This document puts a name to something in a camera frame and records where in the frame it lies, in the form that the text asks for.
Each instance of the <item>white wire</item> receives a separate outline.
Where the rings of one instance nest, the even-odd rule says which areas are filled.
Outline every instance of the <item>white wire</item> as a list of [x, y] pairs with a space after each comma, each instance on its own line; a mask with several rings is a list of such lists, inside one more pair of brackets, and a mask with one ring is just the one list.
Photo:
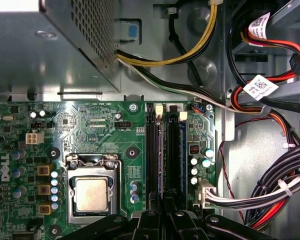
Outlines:
[[[294, 178], [291, 182], [288, 183], [287, 187], [291, 188], [293, 186], [295, 186], [296, 184], [300, 183], [300, 176], [297, 176], [296, 178]], [[233, 199], [233, 198], [224, 198], [224, 197], [219, 197], [214, 195], [212, 192], [206, 190], [206, 194], [208, 194], [208, 196], [206, 196], [207, 199], [213, 200], [214, 202], [218, 202], [218, 203], [238, 203], [241, 201], [247, 201], [247, 200], [258, 200], [258, 199], [263, 199], [266, 197], [271, 197], [280, 193], [285, 192], [284, 189], [280, 188], [272, 193], [266, 194], [266, 195], [262, 195], [262, 196], [257, 196], [257, 197], [251, 197], [251, 198], [244, 198], [244, 199]]]
[[[134, 66], [132, 66], [131, 64], [129, 63], [126, 63], [124, 62], [123, 60], [121, 60], [120, 58], [118, 58], [118, 61], [120, 63], [122, 63], [123, 65], [125, 65], [126, 67], [130, 68], [131, 70], [135, 71], [138, 75], [140, 75], [140, 77], [142, 77], [144, 80], [146, 80], [148, 83], [150, 83], [151, 85], [161, 89], [161, 87], [159, 87], [158, 85], [154, 84], [151, 80], [149, 80], [145, 75], [143, 75], [140, 71], [138, 71]], [[246, 113], [246, 112], [243, 112], [243, 111], [238, 111], [238, 110], [235, 110], [235, 109], [232, 109], [232, 108], [229, 108], [228, 106], [226, 105], [222, 105], [218, 102], [215, 102], [213, 101], [211, 98], [205, 96], [205, 95], [202, 95], [200, 93], [196, 93], [196, 92], [193, 92], [193, 91], [187, 91], [187, 90], [180, 90], [180, 89], [174, 89], [174, 88], [170, 88], [170, 87], [164, 87], [162, 89], [171, 89], [173, 90], [174, 92], [178, 92], [178, 93], [183, 93], [183, 94], [187, 94], [187, 95], [192, 95], [192, 96], [195, 96], [195, 97], [198, 97], [200, 99], [203, 99], [215, 106], [218, 106], [220, 108], [223, 108], [225, 110], [229, 110], [231, 112], [235, 112], [235, 113]]]

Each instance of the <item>barcode label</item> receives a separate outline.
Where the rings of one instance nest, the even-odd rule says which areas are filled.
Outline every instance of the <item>barcode label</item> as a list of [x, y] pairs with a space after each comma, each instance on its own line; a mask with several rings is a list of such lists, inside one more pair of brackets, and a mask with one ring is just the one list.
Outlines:
[[261, 75], [257, 75], [243, 88], [243, 90], [251, 97], [259, 101], [263, 97], [273, 93], [277, 88], [278, 86], [268, 79], [264, 78]]
[[266, 27], [267, 27], [269, 17], [270, 17], [270, 12], [268, 12], [265, 15], [262, 15], [257, 20], [254, 20], [249, 25], [249, 28], [248, 28], [249, 32], [256, 38], [267, 39]]

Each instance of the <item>motherboard screw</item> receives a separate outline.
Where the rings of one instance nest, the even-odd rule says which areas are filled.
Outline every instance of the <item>motherboard screw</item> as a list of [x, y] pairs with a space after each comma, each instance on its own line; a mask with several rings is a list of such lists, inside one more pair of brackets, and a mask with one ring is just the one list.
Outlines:
[[211, 111], [213, 108], [214, 108], [214, 107], [213, 107], [211, 104], [207, 104], [206, 107], [205, 107], [205, 109], [206, 109], [207, 111]]
[[131, 103], [131, 104], [129, 105], [129, 110], [130, 110], [131, 112], [135, 112], [135, 111], [137, 111], [137, 109], [138, 109], [137, 104]]

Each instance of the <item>motherboard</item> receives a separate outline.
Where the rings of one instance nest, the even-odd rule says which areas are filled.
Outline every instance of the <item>motherboard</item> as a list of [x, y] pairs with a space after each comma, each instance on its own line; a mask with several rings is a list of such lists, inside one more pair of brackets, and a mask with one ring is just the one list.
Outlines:
[[215, 115], [197, 102], [0, 102], [0, 240], [54, 240], [164, 193], [216, 185]]

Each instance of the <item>white label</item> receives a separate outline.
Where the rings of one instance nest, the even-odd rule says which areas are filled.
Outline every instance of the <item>white label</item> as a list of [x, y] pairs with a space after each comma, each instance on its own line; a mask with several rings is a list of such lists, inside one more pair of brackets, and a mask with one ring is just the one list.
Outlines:
[[9, 165], [10, 165], [10, 161], [9, 161], [9, 154], [2, 156], [1, 160], [5, 160], [3, 162], [1, 162], [1, 182], [10, 182], [10, 175], [9, 175]]
[[277, 88], [278, 86], [270, 82], [268, 79], [261, 75], [257, 75], [243, 88], [243, 90], [251, 97], [259, 101], [263, 97], [273, 93]]
[[265, 15], [262, 15], [257, 20], [254, 20], [249, 25], [249, 32], [258, 39], [267, 39], [266, 28], [269, 17], [270, 12], [268, 12]]

